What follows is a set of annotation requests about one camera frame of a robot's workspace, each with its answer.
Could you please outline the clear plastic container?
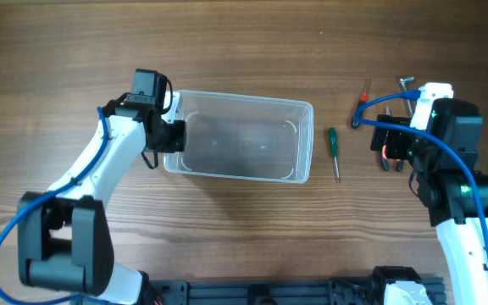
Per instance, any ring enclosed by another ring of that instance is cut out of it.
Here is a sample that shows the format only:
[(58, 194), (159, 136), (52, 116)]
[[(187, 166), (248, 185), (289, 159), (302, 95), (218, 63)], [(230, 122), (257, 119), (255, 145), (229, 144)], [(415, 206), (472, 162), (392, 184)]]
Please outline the clear plastic container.
[(302, 184), (313, 156), (311, 103), (180, 90), (184, 152), (164, 154), (174, 174)]

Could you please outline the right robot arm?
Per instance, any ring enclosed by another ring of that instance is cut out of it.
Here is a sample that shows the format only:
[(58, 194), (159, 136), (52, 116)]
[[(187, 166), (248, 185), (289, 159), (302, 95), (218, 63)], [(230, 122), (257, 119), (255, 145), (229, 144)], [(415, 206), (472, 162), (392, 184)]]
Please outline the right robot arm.
[(370, 148), (405, 159), (446, 257), (457, 304), (488, 304), (488, 175), (477, 170), (483, 119), (472, 103), (440, 98), (424, 128), (378, 115)]

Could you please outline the black red-collar screwdriver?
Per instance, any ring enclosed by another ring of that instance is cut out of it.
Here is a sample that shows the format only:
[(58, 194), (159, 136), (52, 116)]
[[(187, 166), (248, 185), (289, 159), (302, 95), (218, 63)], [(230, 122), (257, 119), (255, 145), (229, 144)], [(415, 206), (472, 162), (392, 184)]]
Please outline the black red-collar screwdriver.
[[(371, 79), (367, 79), (363, 84), (363, 89), (357, 101), (354, 113), (356, 113), (357, 110), (368, 101), (370, 85), (371, 85)], [(356, 130), (359, 126), (360, 123), (355, 120), (354, 116), (352, 116), (351, 128)]]

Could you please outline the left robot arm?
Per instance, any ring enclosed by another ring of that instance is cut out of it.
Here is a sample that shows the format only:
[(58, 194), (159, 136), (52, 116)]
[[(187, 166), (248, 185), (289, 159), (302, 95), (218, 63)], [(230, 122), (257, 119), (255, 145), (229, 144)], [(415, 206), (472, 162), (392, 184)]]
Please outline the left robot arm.
[(185, 121), (164, 119), (172, 109), (171, 81), (155, 70), (137, 70), (130, 91), (98, 110), (97, 130), (67, 173), (47, 191), (22, 196), (23, 285), (67, 291), (77, 303), (163, 303), (146, 273), (115, 262), (105, 209), (136, 158), (183, 151)]

